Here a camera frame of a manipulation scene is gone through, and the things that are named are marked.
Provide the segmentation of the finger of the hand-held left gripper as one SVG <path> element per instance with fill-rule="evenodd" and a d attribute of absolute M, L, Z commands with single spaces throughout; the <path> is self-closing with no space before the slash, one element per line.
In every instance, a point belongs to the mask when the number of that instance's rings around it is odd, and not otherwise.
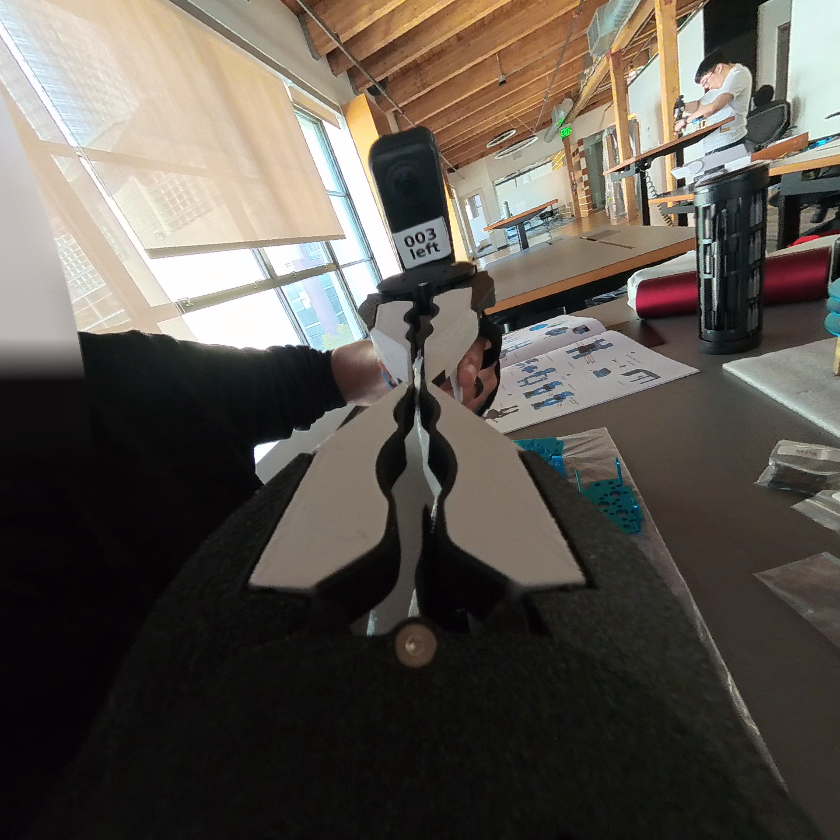
<path fill-rule="evenodd" d="M 458 367 L 477 337 L 477 315 L 472 308 L 438 308 L 422 316 L 423 388 L 442 375 L 460 389 Z"/>
<path fill-rule="evenodd" d="M 418 331 L 415 302 L 383 302 L 376 310 L 371 340 L 386 380 L 393 386 L 407 383 L 418 389 L 421 385 L 422 348 Z"/>

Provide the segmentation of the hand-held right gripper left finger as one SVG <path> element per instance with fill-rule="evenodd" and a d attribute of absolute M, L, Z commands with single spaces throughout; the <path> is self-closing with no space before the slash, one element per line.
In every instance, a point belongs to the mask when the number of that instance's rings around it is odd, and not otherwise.
<path fill-rule="evenodd" d="M 248 581 L 341 608 L 351 623 L 400 570 L 394 484 L 406 468 L 412 387 L 399 385 L 313 456 Z"/>

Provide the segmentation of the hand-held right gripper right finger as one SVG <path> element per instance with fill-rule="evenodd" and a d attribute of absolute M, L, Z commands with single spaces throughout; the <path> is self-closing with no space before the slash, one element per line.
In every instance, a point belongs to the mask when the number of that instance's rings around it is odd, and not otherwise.
<path fill-rule="evenodd" d="M 424 556 L 423 615 L 451 629 L 499 604 L 587 584 L 521 450 L 439 390 L 419 393 L 439 485 Z"/>

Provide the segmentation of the person's left forearm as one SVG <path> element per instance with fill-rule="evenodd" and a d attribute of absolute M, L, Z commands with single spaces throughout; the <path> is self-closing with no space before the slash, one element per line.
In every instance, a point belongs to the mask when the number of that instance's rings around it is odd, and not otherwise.
<path fill-rule="evenodd" d="M 347 403 L 329 352 L 236 349 L 138 331 L 78 339 L 97 453 L 126 474 L 252 480 L 255 446 Z"/>

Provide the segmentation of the dark desk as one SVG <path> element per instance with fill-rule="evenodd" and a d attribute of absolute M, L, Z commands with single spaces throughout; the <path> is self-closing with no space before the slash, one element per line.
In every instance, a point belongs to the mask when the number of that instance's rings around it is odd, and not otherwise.
<path fill-rule="evenodd" d="M 698 374 L 535 432 L 607 429 L 784 782 L 838 838 L 838 647 L 754 576 L 838 555 L 838 537 L 793 511 L 791 493 L 753 484 L 779 438 L 837 441 L 700 352 L 694 318 L 652 326 L 657 351 Z"/>

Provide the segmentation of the wooden standing desk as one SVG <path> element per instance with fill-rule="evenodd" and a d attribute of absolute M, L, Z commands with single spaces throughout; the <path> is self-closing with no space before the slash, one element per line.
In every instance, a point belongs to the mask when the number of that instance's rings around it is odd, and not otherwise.
<path fill-rule="evenodd" d="M 683 165 L 684 149 L 689 148 L 694 144 L 697 144 L 701 140 L 704 140 L 708 135 L 712 134 L 714 131 L 720 130 L 721 128 L 727 126 L 732 120 L 733 118 L 730 117 L 718 123 L 708 125 L 703 129 L 700 129 L 693 133 L 689 133 L 686 136 L 682 136 L 675 140 L 663 143 L 654 149 L 647 150 L 639 155 L 634 156 L 633 158 L 619 163 L 611 169 L 606 170 L 604 172 L 604 176 L 610 176 L 613 182 L 620 182 L 621 180 L 626 179 L 627 177 L 635 177 L 636 175 L 638 176 L 640 195 L 639 206 L 640 213 L 642 214 L 642 225 L 649 226 L 650 214 L 645 172 L 649 170 L 652 162 L 658 158 L 667 157 L 669 155 L 675 155 L 677 165 Z"/>

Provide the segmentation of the person's left hand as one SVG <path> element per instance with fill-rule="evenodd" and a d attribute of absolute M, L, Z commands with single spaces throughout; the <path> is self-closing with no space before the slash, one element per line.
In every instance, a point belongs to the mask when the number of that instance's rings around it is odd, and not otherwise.
<path fill-rule="evenodd" d="M 453 383 L 456 382 L 460 388 L 462 404 L 473 413 L 479 412 L 499 384 L 496 368 L 483 365 L 485 352 L 490 347 L 488 339 L 478 337 L 458 363 L 456 378 L 447 379 L 439 386 L 443 392 L 452 396 Z M 348 404 L 370 406 L 389 389 L 382 375 L 382 364 L 370 340 L 350 343 L 333 351 L 331 370 Z"/>

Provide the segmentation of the assembly instruction booklet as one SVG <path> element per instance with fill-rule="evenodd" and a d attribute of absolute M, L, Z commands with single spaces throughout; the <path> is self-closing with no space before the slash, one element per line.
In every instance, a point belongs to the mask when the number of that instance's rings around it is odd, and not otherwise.
<path fill-rule="evenodd" d="M 508 434 L 697 372 L 593 318 L 559 316 L 502 338 L 500 384 L 484 419 Z"/>

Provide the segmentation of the large clear plastic bag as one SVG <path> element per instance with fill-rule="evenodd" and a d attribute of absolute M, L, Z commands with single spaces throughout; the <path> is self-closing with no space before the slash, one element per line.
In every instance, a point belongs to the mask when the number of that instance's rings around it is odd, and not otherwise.
<path fill-rule="evenodd" d="M 739 688 L 732 674 L 721 656 L 718 646 L 690 592 L 687 582 L 669 551 L 662 534 L 657 528 L 651 511 L 631 473 L 623 454 L 617 448 L 612 436 L 605 427 L 586 430 L 578 434 L 564 436 L 542 437 L 541 442 L 550 441 L 563 443 L 563 468 L 567 480 L 575 485 L 577 481 L 582 487 L 588 487 L 595 481 L 614 480 L 622 478 L 622 485 L 633 492 L 640 510 L 641 521 L 639 531 L 629 535 L 630 540 L 647 557 L 656 569 L 668 589 L 675 595 L 685 612 L 689 616 L 698 637 L 707 648 L 715 670 L 722 684 L 727 689 L 739 717 L 747 728 L 753 744 L 758 749 L 763 760 L 768 764 L 776 780 L 788 792 L 784 778 L 774 761 L 774 758 L 763 739 L 763 735 L 756 725 L 753 716 L 744 702 Z"/>

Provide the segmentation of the large dark neighbouring table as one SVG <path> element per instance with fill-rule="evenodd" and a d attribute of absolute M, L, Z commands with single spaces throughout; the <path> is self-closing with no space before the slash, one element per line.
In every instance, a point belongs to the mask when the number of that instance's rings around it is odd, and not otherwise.
<path fill-rule="evenodd" d="M 486 262 L 496 291 L 496 304 L 488 313 L 635 272 L 695 246 L 692 226 L 607 225 L 580 236 L 558 236 Z"/>

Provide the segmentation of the beige roller blind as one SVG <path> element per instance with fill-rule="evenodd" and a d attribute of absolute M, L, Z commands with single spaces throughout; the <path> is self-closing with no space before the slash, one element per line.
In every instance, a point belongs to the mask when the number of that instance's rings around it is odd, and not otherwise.
<path fill-rule="evenodd" d="M 28 152 L 93 172 L 150 257 L 344 236 L 282 81 L 174 6 L 2 2 L 2 26 Z"/>

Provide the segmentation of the black patterned bottle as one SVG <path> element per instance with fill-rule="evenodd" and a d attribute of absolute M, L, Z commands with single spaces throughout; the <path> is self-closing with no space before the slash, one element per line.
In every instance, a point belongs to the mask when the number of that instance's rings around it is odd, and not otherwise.
<path fill-rule="evenodd" d="M 740 354 L 763 335 L 769 165 L 751 165 L 696 185 L 700 349 Z"/>

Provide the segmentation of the pile of small screw bags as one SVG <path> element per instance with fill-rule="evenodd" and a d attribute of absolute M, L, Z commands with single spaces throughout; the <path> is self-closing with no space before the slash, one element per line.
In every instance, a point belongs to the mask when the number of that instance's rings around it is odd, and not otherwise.
<path fill-rule="evenodd" d="M 793 491 L 793 505 L 811 521 L 839 533 L 839 450 L 782 439 L 756 481 L 762 487 Z M 839 645 L 839 559 L 821 552 L 755 574 L 814 629 Z"/>

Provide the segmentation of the white foam sheet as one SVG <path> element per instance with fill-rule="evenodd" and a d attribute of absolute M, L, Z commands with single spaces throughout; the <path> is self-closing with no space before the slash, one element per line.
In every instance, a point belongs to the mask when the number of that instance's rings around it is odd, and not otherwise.
<path fill-rule="evenodd" d="M 722 368 L 823 431 L 839 436 L 837 340 L 819 340 L 787 350 L 725 363 Z"/>

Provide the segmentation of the red fabric roll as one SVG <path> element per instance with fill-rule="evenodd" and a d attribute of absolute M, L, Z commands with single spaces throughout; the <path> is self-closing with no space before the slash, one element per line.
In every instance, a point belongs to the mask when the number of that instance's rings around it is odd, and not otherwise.
<path fill-rule="evenodd" d="M 764 302 L 768 305 L 824 298 L 836 263 L 834 241 L 814 248 L 786 248 L 766 257 Z M 640 269 L 626 284 L 629 306 L 643 319 L 695 314 L 699 305 L 697 255 L 694 251 L 659 266 Z"/>

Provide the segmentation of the black office chair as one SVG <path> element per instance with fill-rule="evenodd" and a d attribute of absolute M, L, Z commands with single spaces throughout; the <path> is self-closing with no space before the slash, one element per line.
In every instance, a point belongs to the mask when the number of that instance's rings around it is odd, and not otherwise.
<path fill-rule="evenodd" d="M 753 107 L 747 117 L 745 144 L 752 152 L 762 151 L 780 141 L 791 127 L 791 104 L 775 97 L 771 85 L 754 92 Z"/>

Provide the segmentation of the blue metal bracket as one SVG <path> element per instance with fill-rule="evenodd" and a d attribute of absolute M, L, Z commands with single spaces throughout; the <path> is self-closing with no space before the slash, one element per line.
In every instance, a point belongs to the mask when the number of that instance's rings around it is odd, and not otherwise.
<path fill-rule="evenodd" d="M 566 477 L 564 465 L 564 440 L 560 437 L 524 438 L 515 440 L 520 449 L 539 456 L 561 476 Z"/>
<path fill-rule="evenodd" d="M 642 531 L 644 514 L 634 489 L 625 482 L 622 461 L 614 458 L 615 475 L 589 484 L 581 480 L 576 469 L 574 478 L 578 491 L 625 534 L 639 534 Z"/>

